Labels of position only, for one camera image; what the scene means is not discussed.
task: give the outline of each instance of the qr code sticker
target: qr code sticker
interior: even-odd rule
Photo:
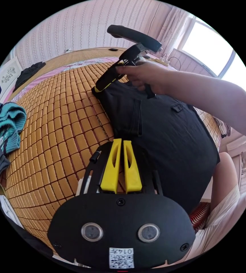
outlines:
[[[110,268],[134,268],[134,249],[133,248],[109,248]]]

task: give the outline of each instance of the fisheye view circle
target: fisheye view circle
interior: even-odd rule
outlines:
[[[0,210],[31,248],[74,272],[157,272],[240,219],[246,66],[207,22],[156,0],[89,0],[7,53]]]

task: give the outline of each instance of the window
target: window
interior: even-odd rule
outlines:
[[[246,91],[246,67],[230,44],[203,20],[190,14],[178,50],[206,66],[212,74]]]
[[[182,50],[219,75],[227,64],[233,48],[213,29],[195,22]]]
[[[235,83],[246,91],[246,66],[237,54],[222,79]]]

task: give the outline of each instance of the white curtain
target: white curtain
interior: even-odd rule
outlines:
[[[157,57],[161,57],[164,54],[167,54],[168,56],[172,52],[188,15],[189,13],[187,11],[172,6],[157,38],[163,48],[161,52],[156,54]]]

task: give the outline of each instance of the teal knitted cloth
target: teal knitted cloth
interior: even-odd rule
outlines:
[[[26,123],[26,111],[13,102],[7,102],[0,111],[0,148],[5,155],[20,148],[20,133]]]

